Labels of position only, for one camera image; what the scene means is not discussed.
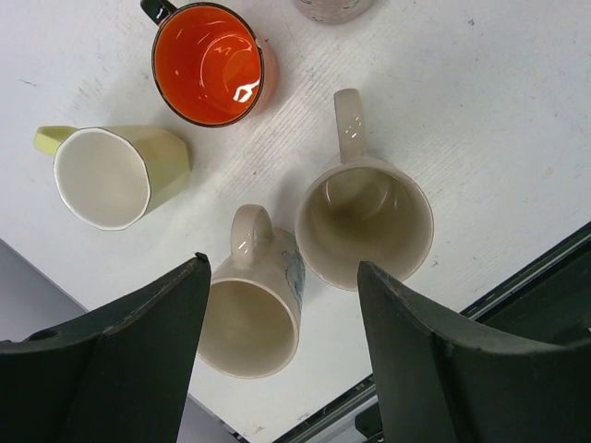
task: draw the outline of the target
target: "gray floor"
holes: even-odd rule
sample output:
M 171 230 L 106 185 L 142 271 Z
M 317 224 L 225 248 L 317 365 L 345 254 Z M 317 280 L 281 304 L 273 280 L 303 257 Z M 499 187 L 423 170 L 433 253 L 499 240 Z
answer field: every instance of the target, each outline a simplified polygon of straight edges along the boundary
M 84 311 L 0 240 L 0 340 L 20 341 Z M 178 443 L 235 443 L 216 420 L 187 400 Z

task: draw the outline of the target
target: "black handle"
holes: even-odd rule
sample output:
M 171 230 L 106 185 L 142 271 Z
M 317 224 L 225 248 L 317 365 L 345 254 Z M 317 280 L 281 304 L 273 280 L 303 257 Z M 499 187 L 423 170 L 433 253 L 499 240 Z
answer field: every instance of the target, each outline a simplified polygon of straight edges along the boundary
M 176 11 L 176 6 L 168 0 L 141 0 L 139 5 L 157 25 Z

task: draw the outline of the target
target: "mug rim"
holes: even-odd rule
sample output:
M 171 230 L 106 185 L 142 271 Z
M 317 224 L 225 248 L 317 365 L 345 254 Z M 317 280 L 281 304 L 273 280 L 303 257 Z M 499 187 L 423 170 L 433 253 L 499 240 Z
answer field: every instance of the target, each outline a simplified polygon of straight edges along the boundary
M 146 181 L 146 185 L 148 188 L 148 193 L 146 195 L 146 200 L 144 202 L 143 208 L 141 209 L 141 211 L 138 213 L 138 215 L 136 215 L 131 221 L 128 221 L 125 224 L 120 224 L 120 225 L 116 225 L 116 226 L 105 226 L 99 223 L 96 223 L 95 221 L 92 221 L 90 219 L 88 219 L 87 217 L 83 216 L 82 214 L 80 214 L 78 212 L 78 210 L 76 210 L 68 201 L 68 199 L 66 199 L 64 197 L 64 192 L 63 192 L 63 187 L 61 184 L 61 179 L 58 176 L 58 163 L 60 162 L 61 157 L 64 154 L 60 154 L 60 152 L 63 152 L 63 147 L 67 144 L 72 142 L 75 138 L 78 138 L 81 135 L 87 134 L 87 133 L 100 133 L 100 134 L 107 134 L 111 137 L 115 137 L 117 139 L 119 139 L 120 141 L 122 141 L 128 148 L 130 148 L 135 155 L 137 156 L 139 162 L 141 163 L 141 167 L 142 167 L 142 171 L 143 171 L 143 178 Z M 57 185 L 57 192 L 59 193 L 59 197 L 62 199 L 62 201 L 64 202 L 64 204 L 67 206 L 67 208 L 70 210 L 70 212 L 72 212 L 72 214 L 74 214 L 79 220 L 82 220 L 83 222 L 86 222 L 87 224 L 94 226 L 95 228 L 98 228 L 102 231 L 123 231 L 125 229 L 127 229 L 129 226 L 131 226 L 133 223 L 137 222 L 139 219 L 141 219 L 141 217 L 144 216 L 144 214 L 146 213 L 146 210 L 148 210 L 148 206 L 150 205 L 151 202 L 151 198 L 152 198 L 152 192 L 151 192 L 151 184 L 150 184 L 150 176 L 148 175 L 148 168 L 146 166 L 146 162 L 144 161 L 144 159 L 141 157 L 141 155 L 139 154 L 138 150 L 136 150 L 136 148 L 133 146 L 133 144 L 127 140 L 126 138 L 109 131 L 108 129 L 105 129 L 103 127 L 100 126 L 91 126 L 91 127 L 82 127 L 80 129 L 78 129 L 76 132 L 74 132 L 72 135 L 70 135 L 69 137 L 67 137 L 61 144 L 60 146 L 57 148 L 57 152 L 55 153 L 54 156 L 54 180 L 55 180 L 55 184 Z
M 259 62 L 260 62 L 260 84 L 259 84 L 259 90 L 257 91 L 257 95 L 255 95 L 254 100 L 252 101 L 252 103 L 248 106 L 248 108 L 241 113 L 238 117 L 225 122 L 225 123 L 218 123 L 218 124 L 209 124 L 209 123 L 201 123 L 198 122 L 196 120 L 193 120 L 183 114 L 181 114 L 179 111 L 176 110 L 176 108 L 168 101 L 168 99 L 166 99 L 166 97 L 164 97 L 164 93 L 163 90 L 160 86 L 160 82 L 158 81 L 158 77 L 156 76 L 156 46 L 158 45 L 158 41 L 160 40 L 160 35 L 163 32 L 163 29 L 167 26 L 168 23 L 170 23 L 170 20 L 174 18 L 174 16 L 180 14 L 181 12 L 191 9 L 193 7 L 200 7 L 200 6 L 210 6 L 210 7 L 215 7 L 217 9 L 221 9 L 224 12 L 229 13 L 231 16 L 233 16 L 234 18 L 236 18 L 242 25 L 244 25 L 244 27 L 247 29 L 248 34 L 250 34 L 250 37 L 252 37 L 253 42 L 255 43 L 255 46 L 257 47 L 257 51 L 258 51 L 258 55 L 259 55 Z M 179 117 L 181 117 L 183 120 L 196 125 L 196 126 L 203 126 L 203 127 L 225 127 L 225 126 L 229 126 L 229 125 L 233 125 L 234 123 L 239 122 L 240 120 L 242 120 L 244 117 L 246 117 L 247 115 L 250 114 L 250 112 L 254 109 L 254 107 L 256 106 L 256 104 L 259 102 L 259 98 L 260 98 L 260 94 L 262 93 L 262 89 L 264 87 L 265 84 L 265 60 L 263 57 L 263 52 L 262 52 L 262 48 L 259 46 L 258 44 L 258 38 L 257 35 L 255 34 L 254 30 L 250 27 L 250 25 L 248 25 L 248 23 L 240 16 L 238 15 L 238 13 L 236 13 L 235 11 L 233 11 L 232 9 L 230 9 L 227 6 L 224 5 L 219 5 L 217 3 L 212 3 L 212 2 L 197 2 L 197 3 L 190 3 L 188 5 L 184 5 L 179 7 L 175 12 L 173 12 L 169 17 L 167 17 L 162 23 L 161 25 L 158 27 L 158 30 L 156 31 L 156 35 L 154 37 L 154 43 L 152 44 L 152 48 L 151 48 L 151 75 L 152 78 L 154 79 L 154 83 L 156 83 L 156 88 L 158 89 L 158 92 L 160 93 L 160 96 L 163 98 L 164 102 L 168 105 L 168 107 Z
M 356 289 L 357 289 L 356 285 L 347 286 L 347 285 L 341 284 L 340 282 L 332 281 L 326 277 L 324 272 L 320 272 L 315 265 L 311 264 L 311 262 L 309 260 L 308 252 L 307 252 L 306 248 L 302 247 L 302 244 L 301 244 L 301 236 L 302 236 L 302 233 L 301 233 L 302 227 L 301 226 L 302 226 L 302 219 L 303 219 L 303 215 L 304 215 L 304 209 L 306 208 L 307 204 L 309 203 L 309 200 L 310 200 L 310 197 L 312 196 L 312 194 L 317 189 L 319 189 L 320 186 L 323 183 L 325 183 L 329 178 L 334 177 L 337 174 L 344 173 L 346 171 L 354 171 L 357 169 L 373 169 L 373 170 L 381 171 L 381 172 L 389 175 L 390 177 L 401 181 L 401 183 L 403 183 L 405 186 L 412 186 L 416 191 L 418 191 L 418 195 L 420 195 L 422 201 L 425 204 L 425 207 L 428 209 L 429 239 L 428 239 L 428 246 L 426 247 L 426 252 L 425 252 L 424 256 L 420 260 L 418 260 L 416 266 L 413 267 L 413 269 L 409 273 L 409 275 L 404 277 L 404 280 L 410 278 L 413 274 L 415 274 L 415 272 L 423 265 L 423 263 L 425 263 L 425 260 L 427 260 L 427 257 L 428 257 L 428 253 L 430 252 L 431 248 L 433 247 L 433 240 L 435 238 L 435 219 L 433 216 L 433 208 L 431 207 L 430 203 L 428 202 L 425 192 L 410 175 L 401 171 L 393 164 L 386 162 L 384 160 L 373 158 L 368 155 L 363 155 L 353 162 L 346 162 L 346 163 L 340 162 L 339 164 L 337 164 L 336 166 L 333 166 L 328 171 L 325 171 L 324 173 L 319 175 L 318 178 L 316 178 L 316 180 L 314 180 L 314 182 L 312 182 L 312 184 L 308 187 L 308 189 L 306 190 L 306 193 L 304 194 L 304 197 L 302 198 L 302 202 L 300 203 L 299 208 L 297 209 L 297 214 L 295 216 L 295 229 L 294 229 L 295 239 L 296 239 L 297 244 L 299 246 L 299 252 L 302 255 L 302 258 L 304 259 L 305 263 L 312 269 L 312 271 L 314 271 L 314 273 L 316 275 L 318 275 L 321 279 L 323 279 L 325 282 L 327 282 L 328 284 L 330 284 L 332 286 L 335 286 L 337 288 L 340 288 L 340 289 L 343 289 L 346 291 L 352 291 L 352 292 L 356 291 Z
M 243 378 L 243 379 L 257 379 L 257 378 L 265 378 L 265 377 L 269 377 L 274 374 L 277 374 L 279 371 L 281 371 L 287 365 L 289 365 L 291 363 L 291 361 L 294 359 L 294 357 L 296 356 L 297 348 L 299 346 L 300 324 L 297 321 L 296 316 L 294 316 L 294 313 L 292 312 L 292 310 L 289 308 L 287 303 L 284 301 L 284 299 L 278 293 L 276 293 L 273 289 L 271 289 L 268 286 L 265 286 L 264 284 L 259 283 L 258 281 L 254 281 L 254 280 L 250 280 L 250 279 L 242 278 L 242 277 L 221 277 L 219 279 L 211 280 L 210 291 L 211 291 L 211 287 L 213 287 L 214 284 L 226 283 L 226 282 L 231 282 L 231 281 L 241 282 L 241 283 L 250 284 L 252 286 L 256 286 L 256 287 L 262 289 L 264 292 L 270 294 L 275 300 L 277 300 L 281 304 L 283 309 L 287 312 L 287 315 L 289 316 L 289 319 L 291 320 L 291 323 L 292 323 L 293 342 L 292 342 L 292 349 L 289 353 L 289 356 L 280 365 L 277 365 L 276 367 L 274 367 L 270 371 L 263 372 L 263 373 L 255 375 L 255 376 L 245 376 L 242 374 L 238 374 L 236 372 L 231 372 L 231 371 L 226 371 L 224 369 L 221 369 L 219 366 L 212 363 L 211 360 L 209 360 L 208 358 L 205 358 L 199 352 L 199 347 L 197 347 L 197 355 L 209 367 L 211 367 L 211 368 L 215 369 L 216 371 L 219 371 L 223 374 L 226 374 L 227 376 L 231 376 L 231 377 Z

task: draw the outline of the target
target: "mug handle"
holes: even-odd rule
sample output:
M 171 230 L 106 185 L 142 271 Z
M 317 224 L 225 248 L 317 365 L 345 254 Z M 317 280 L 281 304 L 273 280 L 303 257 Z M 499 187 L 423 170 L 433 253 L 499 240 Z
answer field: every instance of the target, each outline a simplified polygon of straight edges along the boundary
M 341 162 L 350 162 L 366 155 L 368 139 L 359 91 L 337 90 L 334 93 L 334 113 Z
M 259 205 L 241 206 L 232 222 L 230 248 L 232 257 L 244 265 L 252 265 L 262 247 L 273 238 L 269 213 Z
M 41 126 L 37 128 L 33 144 L 36 150 L 54 156 L 59 145 L 76 131 L 78 129 L 73 126 Z
M 176 11 L 176 6 L 168 0 L 141 0 L 139 5 L 158 26 Z

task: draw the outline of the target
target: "yellow handle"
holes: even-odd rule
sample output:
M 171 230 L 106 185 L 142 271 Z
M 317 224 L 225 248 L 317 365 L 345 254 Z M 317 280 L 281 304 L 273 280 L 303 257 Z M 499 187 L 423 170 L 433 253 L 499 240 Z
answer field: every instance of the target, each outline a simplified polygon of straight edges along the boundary
M 41 126 L 35 133 L 34 145 L 37 150 L 54 156 L 64 140 L 78 131 L 72 126 Z

